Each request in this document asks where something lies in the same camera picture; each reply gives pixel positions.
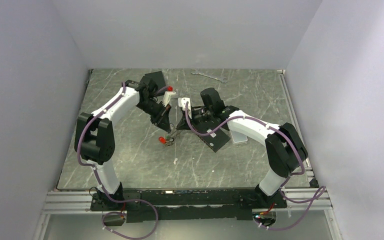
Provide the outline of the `red key tag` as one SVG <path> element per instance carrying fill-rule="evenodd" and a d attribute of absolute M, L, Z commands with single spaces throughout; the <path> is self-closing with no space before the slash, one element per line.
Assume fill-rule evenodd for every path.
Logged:
<path fill-rule="evenodd" d="M 166 140 L 165 137 L 160 136 L 160 137 L 158 138 L 158 140 L 159 140 L 163 145 L 165 145 L 165 144 L 167 143 L 167 140 Z"/>

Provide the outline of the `large metal keyring disc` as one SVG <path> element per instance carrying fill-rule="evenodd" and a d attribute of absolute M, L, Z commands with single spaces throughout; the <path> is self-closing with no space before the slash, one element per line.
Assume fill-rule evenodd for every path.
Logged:
<path fill-rule="evenodd" d="M 181 130 L 177 130 L 177 129 L 172 130 L 169 134 L 167 134 L 164 137 L 165 139 L 164 145 L 166 147 L 174 145 L 176 143 L 176 139 L 179 138 L 181 132 L 182 132 Z"/>

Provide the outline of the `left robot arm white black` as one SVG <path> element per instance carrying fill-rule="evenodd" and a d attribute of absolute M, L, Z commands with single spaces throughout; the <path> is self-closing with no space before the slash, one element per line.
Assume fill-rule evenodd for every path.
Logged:
<path fill-rule="evenodd" d="M 140 82 L 122 82 L 120 90 L 103 106 L 77 117 L 74 150 L 79 165 L 89 167 L 98 183 L 99 194 L 111 210 L 124 203 L 123 185 L 111 161 L 116 150 L 114 126 L 132 108 L 138 108 L 150 117 L 157 128 L 170 133 L 170 100 L 175 92 L 170 85 L 158 87 L 148 76 Z"/>

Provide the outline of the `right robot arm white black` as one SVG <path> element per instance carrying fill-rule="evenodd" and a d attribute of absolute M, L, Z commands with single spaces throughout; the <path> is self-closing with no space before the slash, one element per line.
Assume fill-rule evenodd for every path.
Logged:
<path fill-rule="evenodd" d="M 182 118 L 176 129 L 191 130 L 214 152 L 228 141 L 244 143 L 251 138 L 262 144 L 269 169 L 255 187 L 255 200 L 260 207 L 269 207 L 291 176 L 305 173 L 308 151 L 297 129 L 289 122 L 269 123 L 225 105 L 213 87 L 204 89 L 200 96 L 202 106 L 193 107 L 188 97 L 178 100 Z"/>

